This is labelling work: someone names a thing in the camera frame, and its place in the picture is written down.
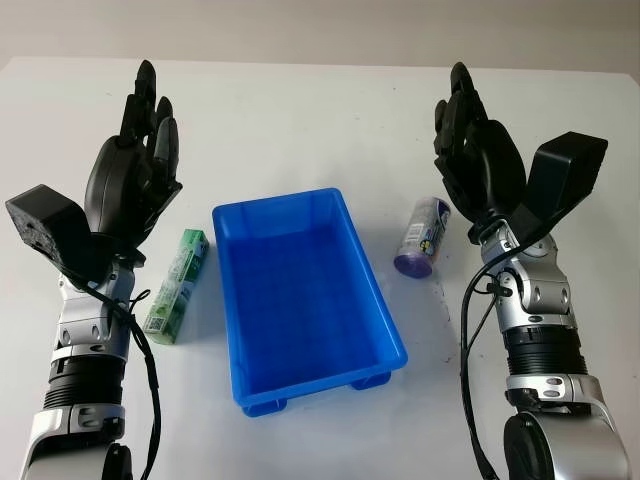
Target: silver forearm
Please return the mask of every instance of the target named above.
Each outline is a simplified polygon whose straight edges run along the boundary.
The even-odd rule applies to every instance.
[[[483,243],[483,260],[516,246],[502,224]],[[569,283],[556,254],[547,235],[492,271],[510,292],[496,303],[509,354],[506,396],[519,412],[505,426],[507,462],[518,471],[511,462],[535,452],[541,476],[531,478],[627,480],[629,460],[600,383],[580,354]]]
[[[21,479],[37,478],[30,472],[31,465],[36,461],[42,465],[40,459],[50,453],[73,455],[86,445],[99,446],[91,457],[103,452],[102,468],[109,445],[124,434],[120,382],[129,351],[129,329],[112,317],[106,305],[77,289],[68,278],[61,276],[59,286],[64,303],[49,390],[44,409],[33,419]],[[114,264],[96,290],[127,308],[133,286],[133,272]]]

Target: white wall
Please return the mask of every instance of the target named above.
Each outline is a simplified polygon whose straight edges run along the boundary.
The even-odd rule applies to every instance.
[[[0,0],[13,55],[640,70],[639,0]]]

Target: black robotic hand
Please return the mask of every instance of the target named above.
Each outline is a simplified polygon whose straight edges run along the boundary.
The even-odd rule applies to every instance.
[[[22,240],[70,278],[100,283],[115,256],[142,265],[138,246],[182,189],[171,102],[162,97],[156,109],[155,100],[156,74],[145,60],[127,97],[120,134],[98,154],[84,211],[45,185],[6,202]]]
[[[541,145],[527,181],[506,128],[489,120],[467,68],[451,70],[451,98],[435,109],[434,147],[443,183],[456,208],[473,223],[469,239],[506,220],[519,243],[537,240],[591,190],[607,141],[568,132]]]

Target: purple lid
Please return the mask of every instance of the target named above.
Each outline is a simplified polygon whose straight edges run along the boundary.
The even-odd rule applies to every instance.
[[[400,273],[413,278],[424,278],[431,275],[431,261],[422,252],[410,252],[398,255],[393,264]]]

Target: black ribbed cylinder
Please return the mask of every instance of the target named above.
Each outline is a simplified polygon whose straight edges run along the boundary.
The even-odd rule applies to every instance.
[[[124,365],[120,358],[102,355],[56,360],[51,365],[44,408],[80,403],[120,405]]]
[[[512,375],[587,374],[575,329],[561,325],[515,327],[503,334]]]

